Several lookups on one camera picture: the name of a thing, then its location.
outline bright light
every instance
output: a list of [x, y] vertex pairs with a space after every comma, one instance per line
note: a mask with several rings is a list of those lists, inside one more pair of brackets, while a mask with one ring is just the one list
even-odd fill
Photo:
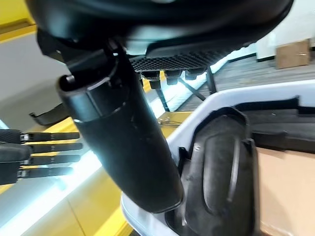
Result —
[[2, 121], [0, 120], [0, 129], [8, 129], [9, 127]]
[[0, 228], [0, 236], [22, 235], [77, 186], [97, 171], [101, 167], [101, 163], [92, 151], [88, 151], [72, 167], [72, 175], [60, 177], [66, 184], [64, 190], [61, 190], [57, 184], [53, 186], [2, 226]]
[[[217, 70], [220, 69], [225, 63], [226, 58], [223, 58], [215, 65], [211, 66], [213, 73], [217, 72]], [[205, 74], [203, 74], [198, 76], [196, 80], [189, 81], [189, 84], [196, 89], [198, 86], [204, 84], [205, 80], [206, 77]], [[179, 83], [176, 86], [168, 86], [168, 88], [164, 91], [164, 94], [168, 98], [168, 102], [170, 102], [170, 104], [186, 93], [187, 88]], [[158, 98], [151, 102], [151, 108], [157, 118], [164, 113], [164, 108]], [[0, 127], [7, 128], [7, 126], [1, 120]], [[32, 202], [21, 212], [15, 215], [11, 220], [9, 220], [4, 226], [2, 226], [0, 228], [0, 236], [22, 235], [62, 199], [71, 193], [77, 186], [79, 186], [95, 171], [97, 171], [101, 167], [101, 163], [92, 151], [88, 151], [81, 157], [79, 162], [74, 163], [71, 165], [71, 167], [73, 167], [73, 174], [59, 177], [65, 183], [64, 190], [55, 184], [51, 189], [35, 199], [34, 202]]]

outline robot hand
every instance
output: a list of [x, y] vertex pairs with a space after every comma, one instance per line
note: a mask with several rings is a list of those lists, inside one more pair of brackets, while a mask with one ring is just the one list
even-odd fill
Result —
[[36, 178], [68, 175], [71, 167], [24, 168], [58, 163], [77, 162], [80, 155], [32, 156], [33, 153], [48, 153], [82, 149], [82, 143], [30, 144], [57, 140], [78, 139], [79, 133], [21, 133], [14, 129], [0, 129], [0, 185], [15, 183], [19, 178]]

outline black foam padding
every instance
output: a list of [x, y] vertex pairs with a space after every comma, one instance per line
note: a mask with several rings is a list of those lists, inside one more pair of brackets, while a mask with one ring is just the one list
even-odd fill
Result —
[[0, 143], [0, 163], [25, 161], [30, 156], [31, 149], [27, 145]]
[[0, 129], [0, 141], [12, 144], [20, 144], [21, 131], [17, 129]]
[[168, 225], [181, 236], [252, 235], [259, 222], [254, 214], [259, 209], [254, 200], [257, 156], [247, 119], [223, 108], [196, 131], [191, 161], [186, 159], [182, 172], [184, 201], [166, 214]]
[[20, 162], [0, 163], [0, 185], [15, 183]]

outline yellow wall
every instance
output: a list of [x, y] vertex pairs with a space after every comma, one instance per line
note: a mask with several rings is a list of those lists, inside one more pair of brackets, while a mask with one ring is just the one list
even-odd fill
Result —
[[[190, 114], [166, 112], [160, 118], [170, 119], [179, 125]], [[69, 120], [63, 122], [68, 124], [69, 130], [75, 129]], [[176, 125], [161, 126], [166, 137], [176, 128]], [[54, 127], [49, 131], [57, 132]], [[120, 195], [120, 189], [103, 168], [100, 168], [23, 236], [128, 236], [132, 228], [123, 217]]]
[[34, 23], [24, 0], [0, 0], [0, 25], [21, 19]]

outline black robotic finger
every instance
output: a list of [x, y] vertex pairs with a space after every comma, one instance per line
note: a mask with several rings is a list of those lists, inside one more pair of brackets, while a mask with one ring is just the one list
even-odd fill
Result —
[[20, 169], [17, 173], [17, 178], [64, 176], [71, 173], [73, 173], [71, 167]]
[[74, 144], [33, 144], [28, 145], [32, 153], [46, 153], [55, 151], [71, 151], [80, 150], [83, 147], [82, 143]]
[[57, 156], [32, 156], [21, 162], [22, 166], [41, 166], [80, 161], [80, 155], [57, 155]]
[[54, 140], [72, 140], [79, 139], [80, 133], [23, 133], [21, 134], [22, 142], [44, 142]]
[[16, 129], [0, 129], [0, 141], [6, 143], [23, 144], [26, 142], [45, 142], [56, 140], [79, 139], [80, 133], [22, 133]]

